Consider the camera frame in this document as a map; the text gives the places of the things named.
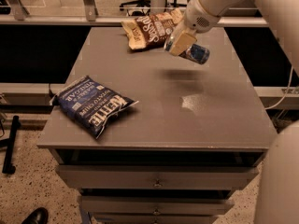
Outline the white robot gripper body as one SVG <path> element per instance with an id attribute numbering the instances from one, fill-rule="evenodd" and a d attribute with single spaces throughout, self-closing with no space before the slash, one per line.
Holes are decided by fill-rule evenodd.
<path id="1" fill-rule="evenodd" d="M 208 32 L 223 14 L 244 0 L 190 0 L 184 12 L 184 25 L 197 33 Z"/>

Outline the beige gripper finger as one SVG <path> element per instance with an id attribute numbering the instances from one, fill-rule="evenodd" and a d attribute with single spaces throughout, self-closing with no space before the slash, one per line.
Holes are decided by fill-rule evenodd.
<path id="1" fill-rule="evenodd" d="M 197 41 L 195 35 L 196 32 L 191 29 L 184 29 L 174 32 L 171 35 L 172 46 L 170 53 L 172 55 L 179 56 L 179 54 L 181 54 Z"/>

